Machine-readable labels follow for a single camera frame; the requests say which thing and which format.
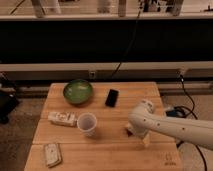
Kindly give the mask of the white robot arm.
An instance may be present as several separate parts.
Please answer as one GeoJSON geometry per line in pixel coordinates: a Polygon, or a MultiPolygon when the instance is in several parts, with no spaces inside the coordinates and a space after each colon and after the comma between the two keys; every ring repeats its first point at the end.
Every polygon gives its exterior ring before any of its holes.
{"type": "Polygon", "coordinates": [[[129,113],[127,129],[141,139],[154,131],[213,151],[213,121],[159,116],[154,111],[154,104],[142,99],[129,113]]]}

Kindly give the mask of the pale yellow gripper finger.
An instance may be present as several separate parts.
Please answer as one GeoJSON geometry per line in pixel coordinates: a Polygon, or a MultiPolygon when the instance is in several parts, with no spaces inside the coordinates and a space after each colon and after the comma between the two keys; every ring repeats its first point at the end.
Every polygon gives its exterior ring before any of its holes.
{"type": "Polygon", "coordinates": [[[148,147],[150,145],[150,135],[147,134],[143,140],[142,140],[142,144],[144,147],[148,147]]]}

